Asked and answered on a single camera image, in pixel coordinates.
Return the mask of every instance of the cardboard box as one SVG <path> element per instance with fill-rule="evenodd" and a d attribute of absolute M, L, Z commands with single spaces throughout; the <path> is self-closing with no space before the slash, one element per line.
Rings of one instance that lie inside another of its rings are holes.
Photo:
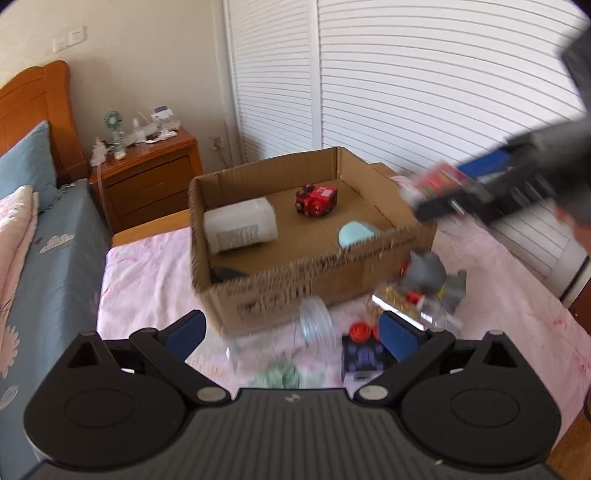
<path fill-rule="evenodd" d="M 411 250 L 431 250 L 436 225 L 418 224 L 387 178 L 395 173 L 379 168 L 333 147 L 194 178 L 189 187 L 191 273 L 209 325 L 227 335 L 244 335 L 291 321 L 301 299 L 317 295 L 331 305 L 357 297 L 397 276 Z M 338 187 L 330 214 L 309 218 L 296 212 L 295 192 L 306 183 Z M 278 240 L 211 255 L 205 211 L 262 196 L 275 209 Z M 339 230 L 352 220 L 372 223 L 383 233 L 341 249 Z M 212 284 L 212 266 L 249 277 Z"/>

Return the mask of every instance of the electrical socket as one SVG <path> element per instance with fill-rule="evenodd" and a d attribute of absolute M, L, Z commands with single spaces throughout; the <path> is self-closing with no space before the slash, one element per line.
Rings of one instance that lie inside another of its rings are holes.
<path fill-rule="evenodd" d="M 59 51 L 65 50 L 68 48 L 68 38 L 66 35 L 62 35 L 61 37 L 54 38 L 51 41 L 51 47 L 53 49 L 53 53 L 57 53 Z"/>
<path fill-rule="evenodd" d="M 78 45 L 86 40 L 86 28 L 77 27 L 74 30 L 70 30 L 67 34 L 68 46 Z"/>
<path fill-rule="evenodd" d="M 223 142 L 223 137 L 221 135 L 214 135 L 213 137 L 209 137 L 209 144 L 213 151 L 221 150 L 226 145 Z"/>

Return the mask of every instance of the headboard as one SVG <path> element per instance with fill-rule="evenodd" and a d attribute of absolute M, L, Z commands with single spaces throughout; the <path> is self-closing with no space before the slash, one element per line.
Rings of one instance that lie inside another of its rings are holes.
<path fill-rule="evenodd" d="M 70 67 L 63 60 L 23 70 L 0 89 L 0 155 L 48 120 L 57 184 L 88 177 L 70 105 Z"/>

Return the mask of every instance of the gray plush toy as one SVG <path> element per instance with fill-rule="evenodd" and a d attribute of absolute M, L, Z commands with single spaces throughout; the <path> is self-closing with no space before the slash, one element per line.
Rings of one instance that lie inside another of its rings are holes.
<path fill-rule="evenodd" d="M 410 252 L 410 264 L 400 281 L 403 290 L 416 290 L 429 297 L 437 297 L 449 313 L 456 310 L 466 295 L 466 270 L 447 275 L 445 267 L 434 252 L 423 255 Z"/>

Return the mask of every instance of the blue pillow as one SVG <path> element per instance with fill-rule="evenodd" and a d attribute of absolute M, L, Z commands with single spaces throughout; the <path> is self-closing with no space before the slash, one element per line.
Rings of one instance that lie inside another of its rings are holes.
<path fill-rule="evenodd" d="M 35 192 L 39 192 L 40 212 L 59 198 L 46 120 L 0 157 L 0 199 L 22 185 L 31 185 Z"/>

